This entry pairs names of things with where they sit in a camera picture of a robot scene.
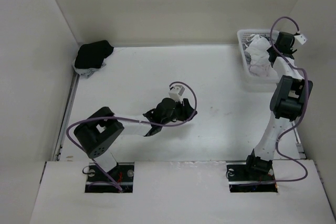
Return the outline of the white tank top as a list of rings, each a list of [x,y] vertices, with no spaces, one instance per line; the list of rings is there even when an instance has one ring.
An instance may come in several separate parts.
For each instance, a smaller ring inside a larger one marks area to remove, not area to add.
[[[262,78],[278,77],[269,61],[267,50],[270,46],[270,41],[267,38],[257,34],[249,35],[246,43],[243,43],[248,70],[253,76]]]

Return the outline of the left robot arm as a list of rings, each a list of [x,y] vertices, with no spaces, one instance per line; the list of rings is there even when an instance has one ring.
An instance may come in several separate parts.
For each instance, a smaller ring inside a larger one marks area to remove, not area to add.
[[[195,115],[197,111],[187,98],[181,101],[164,98],[138,118],[117,116],[104,106],[76,126],[73,133],[87,156],[98,164],[101,177],[110,182],[118,175],[118,162],[109,151],[117,138],[126,135],[151,137],[164,127],[184,124]]]

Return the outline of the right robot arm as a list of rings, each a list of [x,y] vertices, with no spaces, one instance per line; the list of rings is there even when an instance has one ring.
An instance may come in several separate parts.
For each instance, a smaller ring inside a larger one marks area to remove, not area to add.
[[[243,168],[248,179],[257,179],[271,171],[274,152],[279,152],[281,138],[295,128],[292,122],[301,121],[306,112],[313,83],[304,69],[295,66],[293,57],[294,46],[306,42],[306,37],[300,32],[280,32],[267,49],[270,66],[277,73],[279,82],[270,101],[268,125]]]

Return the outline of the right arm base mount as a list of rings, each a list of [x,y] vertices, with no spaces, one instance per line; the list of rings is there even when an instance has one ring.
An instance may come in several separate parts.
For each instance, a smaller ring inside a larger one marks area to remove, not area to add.
[[[226,178],[231,193],[277,193],[272,161],[248,155],[245,162],[228,162]]]

